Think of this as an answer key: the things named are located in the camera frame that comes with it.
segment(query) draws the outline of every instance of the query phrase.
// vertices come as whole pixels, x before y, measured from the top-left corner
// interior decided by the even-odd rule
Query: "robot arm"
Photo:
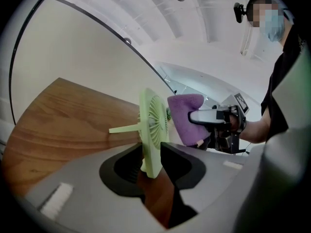
[[[239,128],[236,132],[230,132],[230,115],[239,120]],[[246,126],[246,117],[242,109],[237,105],[223,106],[212,110],[199,110],[189,113],[189,121],[194,124],[213,128],[215,131],[215,149],[226,153],[240,153],[239,134]]]

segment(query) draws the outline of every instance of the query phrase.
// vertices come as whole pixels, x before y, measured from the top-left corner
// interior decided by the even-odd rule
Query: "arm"
[[[270,129],[270,122],[269,109],[266,107],[259,121],[247,121],[245,129],[240,134],[240,139],[251,143],[265,142]]]

